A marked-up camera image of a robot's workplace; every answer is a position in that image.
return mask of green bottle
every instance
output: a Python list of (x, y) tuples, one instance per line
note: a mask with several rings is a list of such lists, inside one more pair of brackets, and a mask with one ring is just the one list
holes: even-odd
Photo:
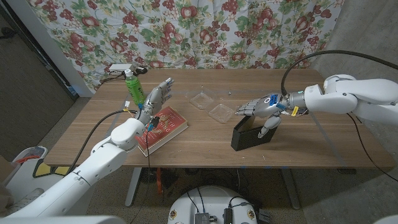
[(130, 69), (125, 70), (124, 73), (126, 74), (127, 88), (129, 89), (129, 92), (132, 96), (132, 99), (134, 100), (134, 103), (136, 105), (138, 104), (143, 105), (145, 102), (145, 96), (144, 96), (144, 91), (142, 90), (141, 83), (139, 82), (139, 79), (135, 75), (133, 75)]

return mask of wooden stand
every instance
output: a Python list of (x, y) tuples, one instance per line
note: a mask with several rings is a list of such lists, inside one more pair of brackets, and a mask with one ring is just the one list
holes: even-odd
[(258, 128), (251, 128), (254, 118), (255, 116), (245, 116), (235, 126), (231, 141), (231, 146), (233, 149), (235, 149), (235, 151), (240, 151), (242, 149), (268, 143), (274, 136), (277, 127), (269, 130), (264, 137), (259, 139), (258, 134), (261, 131), (262, 126)]

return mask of book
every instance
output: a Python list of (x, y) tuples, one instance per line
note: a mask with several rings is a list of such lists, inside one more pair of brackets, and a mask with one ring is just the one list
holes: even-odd
[(159, 111), (156, 116), (160, 118), (156, 128), (149, 131), (148, 150), (146, 144), (147, 130), (141, 137), (136, 136), (138, 148), (147, 157), (158, 148), (170, 141), (176, 135), (188, 128), (188, 121), (170, 106)]

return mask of white power strip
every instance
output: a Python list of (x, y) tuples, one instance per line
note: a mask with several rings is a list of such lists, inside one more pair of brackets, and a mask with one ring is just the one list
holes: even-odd
[(121, 71), (124, 72), (126, 69), (134, 70), (133, 64), (113, 64), (109, 68), (109, 71), (114, 72), (114, 71)]

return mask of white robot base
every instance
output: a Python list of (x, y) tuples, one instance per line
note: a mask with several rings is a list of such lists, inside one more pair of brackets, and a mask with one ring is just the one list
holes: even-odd
[[(224, 209), (228, 208), (229, 202), (232, 205), (232, 223), (257, 224), (256, 215), (252, 205), (239, 205), (248, 203), (247, 200), (240, 198), (240, 195), (231, 189), (219, 186), (202, 186), (190, 190), (178, 198), (172, 205), (169, 213), (168, 224), (222, 224), (224, 223)], [(213, 222), (206, 218), (195, 222), (195, 215), (198, 213), (208, 213), (211, 217), (216, 217)]]

